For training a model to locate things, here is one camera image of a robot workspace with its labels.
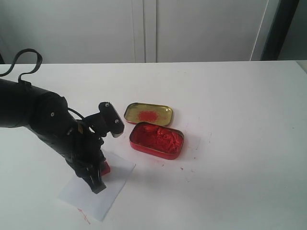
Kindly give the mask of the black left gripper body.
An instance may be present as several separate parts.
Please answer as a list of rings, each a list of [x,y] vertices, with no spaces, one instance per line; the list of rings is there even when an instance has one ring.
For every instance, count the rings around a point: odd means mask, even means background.
[[[82,120],[75,120],[63,134],[52,141],[52,148],[60,154],[78,177],[83,176],[85,168],[95,168],[97,154],[103,140],[86,126]]]

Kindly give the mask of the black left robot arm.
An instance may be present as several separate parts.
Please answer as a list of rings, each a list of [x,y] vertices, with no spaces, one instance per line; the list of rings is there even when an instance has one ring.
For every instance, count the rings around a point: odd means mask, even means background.
[[[66,99],[29,82],[0,81],[0,126],[25,127],[61,155],[95,194],[106,188],[101,178],[103,140],[70,113]]]

